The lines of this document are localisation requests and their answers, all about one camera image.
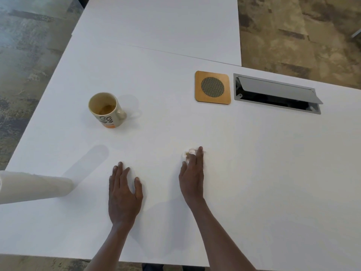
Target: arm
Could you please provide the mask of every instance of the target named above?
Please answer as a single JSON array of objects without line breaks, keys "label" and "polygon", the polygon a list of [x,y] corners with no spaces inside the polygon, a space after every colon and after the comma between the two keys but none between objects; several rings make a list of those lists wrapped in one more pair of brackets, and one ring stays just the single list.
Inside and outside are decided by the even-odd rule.
[{"label": "arm", "polygon": [[123,163],[113,167],[109,178],[109,217],[113,223],[106,241],[94,256],[86,271],[113,271],[136,216],[142,207],[143,192],[139,178],[135,178],[135,194],[129,190],[127,175],[130,168],[123,170]]},{"label": "arm", "polygon": [[203,198],[203,148],[183,162],[179,174],[180,190],[201,232],[212,271],[255,271],[227,232],[214,218]]}]

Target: white paper towel roll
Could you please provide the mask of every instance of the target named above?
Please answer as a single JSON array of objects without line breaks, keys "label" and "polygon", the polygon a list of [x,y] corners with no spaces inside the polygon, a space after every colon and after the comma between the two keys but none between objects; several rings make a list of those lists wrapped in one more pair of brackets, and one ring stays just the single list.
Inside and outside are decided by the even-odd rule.
[{"label": "white paper towel roll", "polygon": [[73,189],[68,178],[0,171],[0,204],[62,197]]}]

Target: hand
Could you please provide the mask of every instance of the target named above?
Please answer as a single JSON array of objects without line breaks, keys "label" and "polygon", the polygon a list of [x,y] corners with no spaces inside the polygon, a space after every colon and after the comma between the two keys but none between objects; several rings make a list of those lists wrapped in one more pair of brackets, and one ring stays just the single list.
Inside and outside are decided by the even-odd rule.
[{"label": "hand", "polygon": [[113,167],[109,177],[109,217],[113,225],[130,226],[132,228],[143,200],[142,184],[139,178],[134,179],[135,193],[129,190],[127,175],[130,168],[123,170],[123,163]]},{"label": "hand", "polygon": [[179,173],[179,185],[189,207],[203,200],[203,148],[196,155],[190,154],[189,163],[184,161]]}]

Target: coaster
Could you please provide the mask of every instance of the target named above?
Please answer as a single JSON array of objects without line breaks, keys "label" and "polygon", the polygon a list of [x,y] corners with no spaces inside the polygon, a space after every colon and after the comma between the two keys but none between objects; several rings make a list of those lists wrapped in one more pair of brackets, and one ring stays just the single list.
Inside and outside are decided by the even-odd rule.
[{"label": "coaster", "polygon": [[199,102],[230,104],[231,92],[228,75],[197,71],[195,98]]}]

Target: person's right arm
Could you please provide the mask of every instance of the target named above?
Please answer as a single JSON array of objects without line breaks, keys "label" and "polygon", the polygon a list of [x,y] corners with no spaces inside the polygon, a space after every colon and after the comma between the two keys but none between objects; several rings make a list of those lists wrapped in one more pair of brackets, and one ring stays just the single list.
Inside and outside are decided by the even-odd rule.
[{"label": "person's right arm", "polygon": [[203,148],[183,162],[179,173],[180,190],[202,235],[212,271],[255,271],[256,269],[212,215],[203,198]]}]

